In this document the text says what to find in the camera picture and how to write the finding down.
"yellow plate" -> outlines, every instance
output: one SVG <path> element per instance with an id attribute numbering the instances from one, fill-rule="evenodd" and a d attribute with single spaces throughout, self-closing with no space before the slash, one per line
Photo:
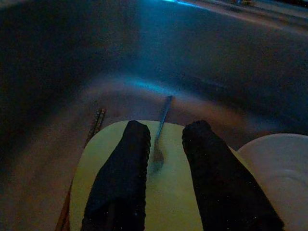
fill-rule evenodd
<path id="1" fill-rule="evenodd" d="M 97 133 L 86 146 L 73 180 L 70 201 L 70 228 L 79 231 L 91 187 L 96 174 L 119 143 L 128 121 L 107 126 Z M 156 121 L 139 121 L 151 132 L 151 150 L 159 126 Z M 161 170 L 148 170 L 146 182 L 147 231 L 202 231 L 193 181 L 182 147 L 183 126 L 165 123 L 160 137 L 160 149 L 165 156 Z"/>

